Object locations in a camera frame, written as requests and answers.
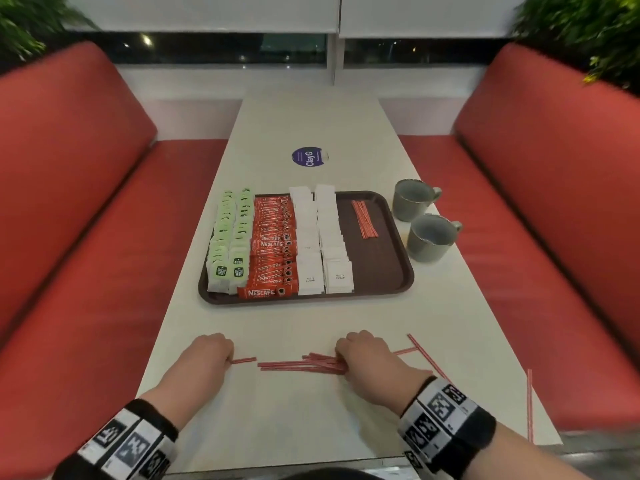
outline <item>mug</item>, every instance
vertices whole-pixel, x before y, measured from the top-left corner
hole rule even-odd
[[[411,222],[442,195],[438,187],[430,187],[421,180],[406,178],[396,183],[393,211],[396,219]]]
[[[458,238],[462,224],[436,214],[423,214],[411,222],[406,249],[416,261],[436,262]]]

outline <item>wristband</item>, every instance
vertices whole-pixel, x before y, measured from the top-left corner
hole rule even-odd
[[[53,479],[159,479],[174,460],[177,438],[169,420],[135,399],[60,463]]]
[[[430,378],[400,418],[398,433],[419,474],[427,467],[460,479],[478,452],[491,444],[495,428],[491,414],[448,381]]]

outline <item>brown tray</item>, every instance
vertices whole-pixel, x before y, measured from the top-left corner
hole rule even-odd
[[[256,197],[286,194],[256,195]],[[198,282],[198,291],[204,301],[212,305],[260,305],[299,299],[347,298],[353,296],[379,296],[407,291],[413,284],[413,268],[398,234],[391,209],[382,195],[369,192],[336,192],[340,230],[353,266],[353,293],[321,294],[286,298],[243,299],[238,295],[210,293],[207,291],[206,257]],[[367,205],[371,223],[379,237],[363,239],[352,200],[363,200]]]

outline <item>white table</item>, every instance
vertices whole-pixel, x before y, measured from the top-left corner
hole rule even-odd
[[[307,168],[291,154],[324,149],[329,160]],[[388,198],[402,178],[418,178],[378,100],[337,88],[288,88],[243,102],[162,329],[140,384],[155,386],[180,352],[201,334],[222,332],[236,357],[297,360],[331,353],[336,340],[364,328],[392,350],[410,347],[412,333],[455,384],[501,422],[526,436],[526,377],[457,247],[436,265],[413,263],[415,282],[400,295],[313,303],[218,308],[197,283],[226,189],[256,193],[289,186],[333,184],[338,191],[372,190]],[[403,238],[408,225],[398,223]],[[428,368],[419,353],[404,359]],[[560,438],[537,397],[536,443]],[[401,454],[391,414],[357,398],[343,378],[300,372],[260,372],[236,365],[220,395],[179,439],[172,472],[226,470],[384,458]]]

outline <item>artificial plant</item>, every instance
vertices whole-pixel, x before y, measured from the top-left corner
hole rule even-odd
[[[513,35],[550,38],[588,57],[587,82],[640,84],[640,0],[526,0]]]
[[[32,58],[70,25],[97,28],[67,0],[0,0],[0,54]]]

